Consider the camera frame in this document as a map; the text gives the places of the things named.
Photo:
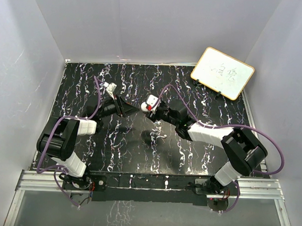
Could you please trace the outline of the small whiteboard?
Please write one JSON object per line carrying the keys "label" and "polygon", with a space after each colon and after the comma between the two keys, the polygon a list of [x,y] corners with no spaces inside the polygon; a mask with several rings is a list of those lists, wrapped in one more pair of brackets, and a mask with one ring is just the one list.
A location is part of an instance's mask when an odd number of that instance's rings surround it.
{"label": "small whiteboard", "polygon": [[191,78],[222,96],[236,100],[255,68],[208,47],[191,73]]}

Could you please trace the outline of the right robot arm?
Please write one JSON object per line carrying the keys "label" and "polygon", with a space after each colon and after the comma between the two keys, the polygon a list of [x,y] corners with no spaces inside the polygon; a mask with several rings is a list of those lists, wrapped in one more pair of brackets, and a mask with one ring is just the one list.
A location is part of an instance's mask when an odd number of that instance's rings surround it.
{"label": "right robot arm", "polygon": [[243,127],[210,129],[192,119],[186,108],[172,109],[161,103],[155,109],[142,103],[141,111],[151,121],[165,121],[175,126],[176,133],[184,140],[203,142],[225,151],[228,161],[202,184],[189,184],[193,189],[211,194],[223,194],[229,184],[242,176],[250,176],[266,158],[267,150],[259,139]]}

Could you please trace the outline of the white round disc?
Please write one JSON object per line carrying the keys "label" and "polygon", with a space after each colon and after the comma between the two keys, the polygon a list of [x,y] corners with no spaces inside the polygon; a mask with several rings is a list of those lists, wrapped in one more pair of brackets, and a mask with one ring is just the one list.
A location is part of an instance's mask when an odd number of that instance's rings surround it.
{"label": "white round disc", "polygon": [[140,109],[141,109],[142,112],[145,112],[145,113],[147,113],[149,111],[148,110],[148,105],[145,102],[141,103]]}

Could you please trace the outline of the black base bar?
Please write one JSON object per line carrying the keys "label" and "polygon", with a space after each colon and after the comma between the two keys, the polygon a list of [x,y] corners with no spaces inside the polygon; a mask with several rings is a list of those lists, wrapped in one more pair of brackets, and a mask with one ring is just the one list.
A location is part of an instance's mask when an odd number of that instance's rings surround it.
{"label": "black base bar", "polygon": [[207,175],[175,174],[131,174],[128,172],[89,172],[91,183],[88,188],[78,189],[63,181],[63,188],[73,193],[85,192],[92,201],[134,201],[158,203],[189,203],[211,206],[214,210],[226,210],[229,199],[239,195],[234,182],[219,194],[193,189],[189,184],[202,184]]}

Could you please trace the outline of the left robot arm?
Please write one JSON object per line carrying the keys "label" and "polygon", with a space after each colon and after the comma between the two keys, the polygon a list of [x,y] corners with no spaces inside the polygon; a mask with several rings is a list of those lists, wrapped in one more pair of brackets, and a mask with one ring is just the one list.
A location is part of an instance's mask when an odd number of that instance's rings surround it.
{"label": "left robot arm", "polygon": [[117,115],[125,118],[138,111],[139,108],[115,95],[95,106],[87,106],[80,118],[67,117],[60,120],[59,117],[51,116],[38,138],[36,149],[40,153],[46,149],[46,155],[57,163],[61,171],[60,179],[78,189],[87,189],[91,177],[86,164],[74,151],[77,137],[101,131],[105,117]]}

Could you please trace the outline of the aluminium rail frame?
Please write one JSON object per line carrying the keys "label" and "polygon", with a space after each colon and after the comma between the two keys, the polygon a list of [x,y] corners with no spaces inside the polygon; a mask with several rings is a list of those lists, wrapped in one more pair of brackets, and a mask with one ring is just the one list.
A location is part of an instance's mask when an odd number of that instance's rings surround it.
{"label": "aluminium rail frame", "polygon": [[[170,102],[182,96],[204,123],[253,124],[247,98],[229,100],[190,77],[191,66],[67,63],[51,110],[81,116],[97,102],[94,77],[117,85],[134,106],[150,94]],[[107,117],[96,135],[79,137],[75,151],[96,181],[78,190],[36,173],[40,155],[23,171],[6,226],[290,226],[278,180],[252,175],[225,195],[203,195],[188,185],[214,174],[227,158],[203,142],[182,140],[168,123],[142,113]]]}

